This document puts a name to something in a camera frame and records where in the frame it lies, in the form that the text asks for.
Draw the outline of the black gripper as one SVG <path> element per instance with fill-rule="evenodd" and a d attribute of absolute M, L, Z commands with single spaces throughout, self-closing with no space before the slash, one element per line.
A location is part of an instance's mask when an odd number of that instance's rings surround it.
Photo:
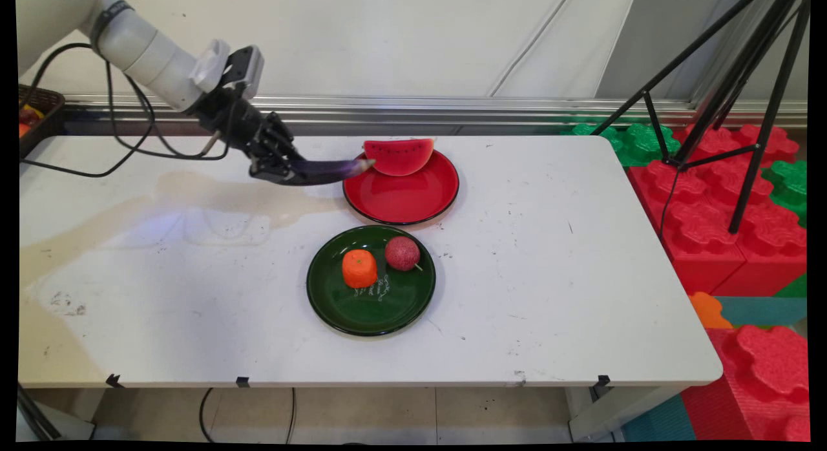
<path fill-rule="evenodd" d="M 276 112 L 261 112 L 240 95 L 240 89 L 219 87 L 199 98 L 193 116 L 199 126 L 218 135 L 228 147 L 251 158 L 249 175 L 273 184 L 293 184 L 293 169 L 305 159 L 293 145 L 293 135 Z"/>

